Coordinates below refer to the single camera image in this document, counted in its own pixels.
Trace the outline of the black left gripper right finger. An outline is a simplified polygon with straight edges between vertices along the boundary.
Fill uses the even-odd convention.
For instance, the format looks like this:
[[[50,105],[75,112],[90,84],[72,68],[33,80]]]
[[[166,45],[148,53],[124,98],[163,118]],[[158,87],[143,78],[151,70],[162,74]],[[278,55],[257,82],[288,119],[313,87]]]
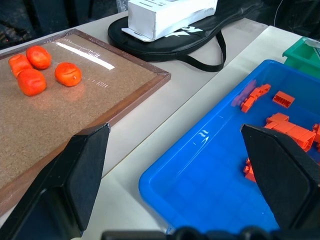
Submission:
[[[288,135],[243,124],[256,183],[281,229],[320,230],[320,165]]]

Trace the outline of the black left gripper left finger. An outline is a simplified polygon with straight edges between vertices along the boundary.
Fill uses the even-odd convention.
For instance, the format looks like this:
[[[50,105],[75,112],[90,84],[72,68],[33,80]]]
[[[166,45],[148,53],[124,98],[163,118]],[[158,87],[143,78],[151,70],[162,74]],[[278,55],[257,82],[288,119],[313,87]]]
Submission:
[[[72,240],[87,229],[111,127],[81,130],[36,176],[2,227],[0,240]]]

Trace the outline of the green plastic bin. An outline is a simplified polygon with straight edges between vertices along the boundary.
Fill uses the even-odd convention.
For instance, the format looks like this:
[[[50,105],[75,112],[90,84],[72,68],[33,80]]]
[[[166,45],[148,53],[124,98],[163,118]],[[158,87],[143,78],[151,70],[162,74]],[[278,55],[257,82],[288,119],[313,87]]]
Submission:
[[[320,80],[320,41],[302,37],[282,54],[285,65]]]

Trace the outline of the white cardboard box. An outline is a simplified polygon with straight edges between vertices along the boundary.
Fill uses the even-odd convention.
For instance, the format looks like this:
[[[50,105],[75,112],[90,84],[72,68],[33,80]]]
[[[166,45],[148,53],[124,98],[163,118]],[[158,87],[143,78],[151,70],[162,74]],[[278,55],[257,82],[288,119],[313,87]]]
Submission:
[[[127,27],[121,30],[142,42],[153,42],[213,16],[218,0],[129,0]]]

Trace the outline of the blue plastic bin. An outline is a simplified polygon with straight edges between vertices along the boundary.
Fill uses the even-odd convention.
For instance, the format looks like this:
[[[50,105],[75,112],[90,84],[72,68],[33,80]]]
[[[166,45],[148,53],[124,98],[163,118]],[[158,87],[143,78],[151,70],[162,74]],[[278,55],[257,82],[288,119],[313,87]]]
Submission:
[[[269,84],[247,113],[241,103]],[[295,98],[289,108],[273,98]],[[264,126],[273,114],[305,129],[320,122],[320,79],[274,60],[263,61],[140,177],[142,199],[173,228],[238,233],[246,226],[279,228],[256,183],[245,178],[248,154],[242,124]]]

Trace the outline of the orange tomato right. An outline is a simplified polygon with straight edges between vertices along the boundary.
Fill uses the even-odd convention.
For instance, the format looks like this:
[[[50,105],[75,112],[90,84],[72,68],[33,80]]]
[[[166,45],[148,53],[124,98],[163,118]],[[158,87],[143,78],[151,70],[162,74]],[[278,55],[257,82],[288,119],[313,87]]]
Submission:
[[[74,63],[61,62],[54,72],[56,80],[67,87],[73,87],[82,80],[82,72]]]

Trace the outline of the orange tomato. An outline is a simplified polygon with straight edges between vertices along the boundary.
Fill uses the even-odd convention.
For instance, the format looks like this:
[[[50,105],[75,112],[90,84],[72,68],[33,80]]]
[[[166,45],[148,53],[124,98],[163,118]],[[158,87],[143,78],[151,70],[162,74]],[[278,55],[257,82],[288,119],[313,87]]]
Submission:
[[[39,70],[45,70],[51,66],[52,56],[42,46],[29,47],[25,54],[30,64]]]
[[[61,62],[54,72],[56,80],[67,87],[73,87],[82,80],[82,72],[74,63]]]
[[[44,75],[33,68],[22,70],[17,76],[20,90],[29,97],[42,93],[47,88]]]

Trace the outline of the orange tomato bottom left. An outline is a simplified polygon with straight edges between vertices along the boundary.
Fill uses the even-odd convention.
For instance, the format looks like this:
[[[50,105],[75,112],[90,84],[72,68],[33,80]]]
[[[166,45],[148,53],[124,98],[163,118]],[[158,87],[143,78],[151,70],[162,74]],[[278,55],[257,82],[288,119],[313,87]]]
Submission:
[[[29,97],[42,93],[47,88],[44,75],[33,68],[22,70],[17,76],[20,90]]]

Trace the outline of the orange tomato top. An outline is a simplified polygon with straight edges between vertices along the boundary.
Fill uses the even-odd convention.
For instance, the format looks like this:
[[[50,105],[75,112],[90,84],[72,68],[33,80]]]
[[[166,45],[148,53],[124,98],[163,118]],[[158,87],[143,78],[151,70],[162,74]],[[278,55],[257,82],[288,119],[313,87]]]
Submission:
[[[52,56],[42,46],[29,47],[25,54],[30,64],[39,70],[45,70],[51,66]]]

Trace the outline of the black racket bag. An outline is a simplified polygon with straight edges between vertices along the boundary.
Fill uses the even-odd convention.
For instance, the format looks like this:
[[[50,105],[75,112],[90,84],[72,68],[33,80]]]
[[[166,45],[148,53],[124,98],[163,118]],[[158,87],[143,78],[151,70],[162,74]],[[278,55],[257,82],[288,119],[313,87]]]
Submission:
[[[143,42],[122,31],[128,26],[128,18],[120,18],[110,24],[107,36],[109,43],[145,62],[167,62],[178,60],[204,72],[219,72],[227,59],[227,47],[222,28],[247,17],[263,5],[263,0],[221,0],[215,15],[183,27],[152,42]],[[190,56],[210,40],[216,38],[222,61],[209,65]]]

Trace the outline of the cork board with wooden frame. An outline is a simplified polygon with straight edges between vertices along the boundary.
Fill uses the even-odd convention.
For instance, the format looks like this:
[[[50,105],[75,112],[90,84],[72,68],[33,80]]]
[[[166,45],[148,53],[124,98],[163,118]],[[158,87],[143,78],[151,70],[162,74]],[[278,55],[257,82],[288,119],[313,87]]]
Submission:
[[[77,29],[37,40],[51,55],[42,71],[46,89],[26,96],[8,60],[24,45],[0,53],[0,217],[10,212],[37,174],[82,129],[114,125],[159,88],[171,74]],[[65,86],[58,64],[80,68],[82,79]]]

